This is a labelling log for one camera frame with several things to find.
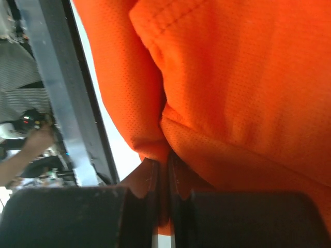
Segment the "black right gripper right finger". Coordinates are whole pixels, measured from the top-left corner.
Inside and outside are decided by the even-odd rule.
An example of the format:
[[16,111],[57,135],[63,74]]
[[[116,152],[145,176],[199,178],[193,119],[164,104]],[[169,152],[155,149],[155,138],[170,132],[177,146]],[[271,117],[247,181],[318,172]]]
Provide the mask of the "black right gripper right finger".
[[220,192],[174,153],[168,166],[172,247],[330,247],[306,195]]

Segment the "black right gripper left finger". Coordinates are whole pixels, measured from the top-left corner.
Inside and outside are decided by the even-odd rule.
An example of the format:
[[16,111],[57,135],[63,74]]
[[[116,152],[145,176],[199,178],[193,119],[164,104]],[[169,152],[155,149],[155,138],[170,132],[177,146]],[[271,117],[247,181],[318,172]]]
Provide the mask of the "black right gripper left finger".
[[157,247],[159,165],[144,160],[143,193],[122,184],[30,188],[1,215],[1,247]]

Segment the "orange t shirt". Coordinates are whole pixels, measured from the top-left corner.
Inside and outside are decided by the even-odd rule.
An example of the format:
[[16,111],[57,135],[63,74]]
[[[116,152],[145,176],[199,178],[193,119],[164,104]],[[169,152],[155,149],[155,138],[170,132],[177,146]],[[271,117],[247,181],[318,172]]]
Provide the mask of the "orange t shirt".
[[75,1],[129,147],[221,191],[309,195],[330,226],[330,1]]

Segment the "distant person hand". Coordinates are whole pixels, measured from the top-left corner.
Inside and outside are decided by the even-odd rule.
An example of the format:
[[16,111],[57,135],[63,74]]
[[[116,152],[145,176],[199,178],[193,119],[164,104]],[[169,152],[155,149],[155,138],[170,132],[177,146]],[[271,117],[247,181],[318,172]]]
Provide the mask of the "distant person hand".
[[34,130],[25,141],[21,152],[30,156],[38,156],[55,143],[54,134],[49,124]]

